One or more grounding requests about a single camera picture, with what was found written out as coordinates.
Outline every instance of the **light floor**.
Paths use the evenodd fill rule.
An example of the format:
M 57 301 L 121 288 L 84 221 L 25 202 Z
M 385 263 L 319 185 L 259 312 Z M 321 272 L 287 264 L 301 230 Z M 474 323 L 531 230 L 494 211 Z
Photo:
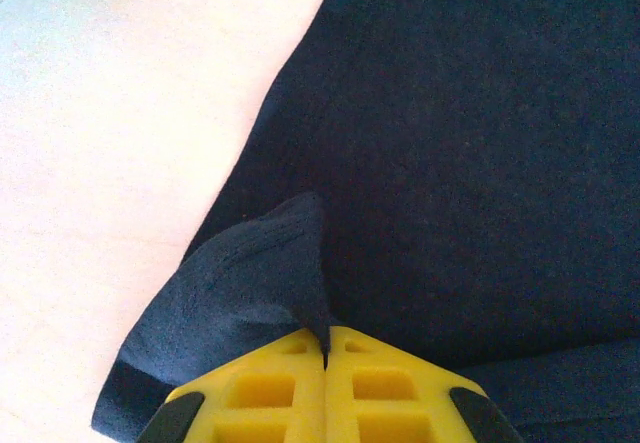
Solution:
M 0 3 L 0 439 L 89 429 L 321 0 Z

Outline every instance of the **dark navy fabric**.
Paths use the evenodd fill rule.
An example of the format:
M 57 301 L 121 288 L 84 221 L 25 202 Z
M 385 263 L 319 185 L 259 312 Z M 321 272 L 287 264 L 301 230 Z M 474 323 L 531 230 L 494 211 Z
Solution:
M 639 0 L 325 0 L 174 289 L 163 289 L 170 296 L 161 293 L 125 341 L 94 427 L 131 436 L 169 387 L 317 325 L 307 311 L 324 307 L 309 301 L 325 293 L 322 315 L 436 364 L 513 365 L 513 391 L 523 374 L 547 371 L 541 355 L 593 352 L 567 359 L 558 375 L 594 371 L 594 385 L 619 376 L 617 342 L 638 363 L 638 21 Z M 252 220 L 301 194 L 284 214 L 313 213 L 322 201 L 324 226 L 319 216 L 313 231 L 296 220 L 319 247 L 285 245 L 220 269 L 217 245 L 243 247 L 231 241 L 239 233 L 268 241 L 260 232 L 280 228 L 280 217 Z M 287 228 L 278 231 L 295 231 Z M 294 247 L 313 253 L 311 266 L 298 267 Z M 272 257 L 298 278 L 282 283 L 290 294 L 259 289 L 264 278 L 284 281 L 262 262 Z M 253 264 L 258 282 L 244 278 L 260 273 Z M 227 286 L 248 306 L 226 306 Z M 315 293 L 298 300 L 306 291 Z M 198 346 L 202 331 L 209 343 Z M 636 405 L 637 378 L 615 380 L 631 395 L 612 391 L 616 408 Z M 539 393 L 531 380 L 522 391 Z M 593 411 L 522 420 L 531 441 L 584 441 L 589 428 L 588 441 L 640 433 L 637 413 L 607 411 L 602 398 L 558 386 L 540 395 L 503 409 L 542 411 L 566 396 L 567 408 L 580 397 Z

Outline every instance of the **navy blue cloth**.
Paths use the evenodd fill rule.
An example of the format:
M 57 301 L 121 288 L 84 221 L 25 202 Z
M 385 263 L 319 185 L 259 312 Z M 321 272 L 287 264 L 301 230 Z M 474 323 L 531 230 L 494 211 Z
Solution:
M 610 382 L 620 341 L 625 361 L 638 363 L 639 8 L 638 0 L 325 0 L 173 289 L 163 289 L 171 298 L 161 293 L 123 344 L 94 427 L 131 437 L 173 385 L 318 325 L 307 311 L 323 307 L 308 301 L 323 292 L 327 318 L 448 368 L 503 362 L 535 379 L 518 362 L 537 361 L 542 375 L 542 355 L 584 347 L 595 356 L 569 358 L 557 375 L 585 369 Z M 280 217 L 252 220 L 300 194 L 285 206 L 295 214 L 323 202 L 324 226 L 304 230 L 314 235 L 306 244 L 318 245 L 319 273 L 297 267 L 291 246 L 220 270 L 217 245 L 242 248 L 231 241 L 239 233 L 268 241 L 260 232 L 280 228 Z M 252 264 L 277 279 L 277 265 L 261 263 L 272 257 L 294 265 L 298 281 L 283 288 L 296 293 L 234 279 L 257 275 Z M 227 287 L 241 288 L 248 306 L 227 307 Z M 306 291 L 315 292 L 309 300 Z M 209 346 L 194 341 L 202 331 Z M 629 375 L 615 380 L 631 395 L 612 392 L 616 408 L 637 407 L 638 375 Z M 534 383 L 522 391 L 535 395 Z M 544 395 L 503 409 L 541 411 L 563 395 L 571 408 L 580 396 L 557 385 Z M 584 417 L 522 425 L 531 441 L 584 441 L 580 428 L 594 428 L 588 441 L 640 432 L 637 414 L 607 412 L 601 400 L 586 399 L 594 410 Z

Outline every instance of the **yellow plastic object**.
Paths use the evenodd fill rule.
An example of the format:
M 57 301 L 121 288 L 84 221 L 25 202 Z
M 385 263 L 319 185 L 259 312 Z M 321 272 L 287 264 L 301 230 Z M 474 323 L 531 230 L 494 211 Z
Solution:
M 474 382 L 344 327 L 325 372 L 300 330 L 174 390 L 205 400 L 185 443 L 474 443 L 449 397 Z

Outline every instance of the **white surface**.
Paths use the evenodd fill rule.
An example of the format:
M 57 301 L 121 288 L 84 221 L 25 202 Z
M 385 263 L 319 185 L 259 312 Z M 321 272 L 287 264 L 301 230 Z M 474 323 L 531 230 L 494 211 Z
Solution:
M 0 439 L 89 429 L 321 0 L 0 3 Z

